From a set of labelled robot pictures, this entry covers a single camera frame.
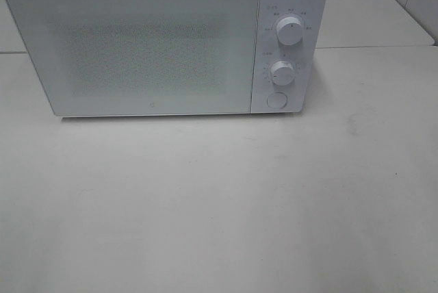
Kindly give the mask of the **white microwave knob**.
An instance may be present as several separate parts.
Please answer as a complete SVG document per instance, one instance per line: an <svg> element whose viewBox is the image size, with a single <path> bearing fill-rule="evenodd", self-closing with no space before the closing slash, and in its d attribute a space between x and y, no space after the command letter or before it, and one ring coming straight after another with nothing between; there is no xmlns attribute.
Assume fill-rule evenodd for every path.
<svg viewBox="0 0 438 293"><path fill-rule="evenodd" d="M278 61L270 67L270 74L274 85L288 86L294 81L296 70L290 62Z"/></svg>
<svg viewBox="0 0 438 293"><path fill-rule="evenodd" d="M302 40L304 22L299 16L288 14L277 21L275 31L277 39L282 45L292 46Z"/></svg>

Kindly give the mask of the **white microwave door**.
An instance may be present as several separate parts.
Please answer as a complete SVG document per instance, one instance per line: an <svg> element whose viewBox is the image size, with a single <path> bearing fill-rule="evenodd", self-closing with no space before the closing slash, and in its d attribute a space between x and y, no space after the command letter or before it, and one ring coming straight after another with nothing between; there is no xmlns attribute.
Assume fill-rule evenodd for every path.
<svg viewBox="0 0 438 293"><path fill-rule="evenodd" d="M57 116L247 113L258 0L6 0Z"/></svg>

